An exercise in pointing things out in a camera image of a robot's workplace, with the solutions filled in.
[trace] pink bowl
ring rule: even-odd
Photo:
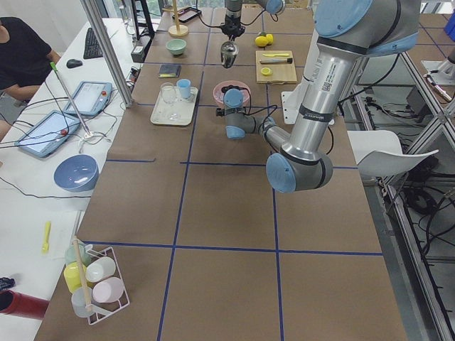
[[[225,104],[223,102],[223,98],[224,98],[225,94],[223,94],[221,92],[221,88],[222,87],[227,87],[228,85],[235,85],[237,87],[244,87],[244,88],[248,89],[251,92],[251,90],[248,87],[248,85],[246,85],[245,83],[239,82],[238,80],[226,80],[225,82],[219,83],[218,85],[216,85],[213,88],[213,98],[215,99],[216,104],[220,108],[224,108],[225,107]],[[248,94],[247,90],[241,90],[241,91],[243,93],[243,105],[245,106],[248,103],[248,101],[250,100],[250,94]]]

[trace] yellow knife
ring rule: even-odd
[[[46,254],[49,251],[49,234],[50,234],[50,222],[45,222],[44,225],[44,241],[41,247],[41,253]]]
[[[264,57],[289,57],[288,53],[263,53]]]

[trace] red cylinder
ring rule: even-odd
[[[24,293],[11,290],[0,291],[0,313],[2,314],[42,320],[48,305],[49,301]]]

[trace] black shirt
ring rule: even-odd
[[[9,41],[0,43],[0,89],[41,85],[49,72],[52,51],[38,34],[19,18],[0,18]]]

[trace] yellow cup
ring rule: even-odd
[[[85,265],[82,265],[84,269],[84,274],[85,271],[87,270],[87,267]],[[79,289],[82,284],[80,282],[80,276],[79,276],[79,268],[77,266],[77,262],[69,263],[66,267],[65,270],[63,271],[63,276],[65,277],[65,282],[68,287],[68,290],[71,293],[74,293],[77,289]]]

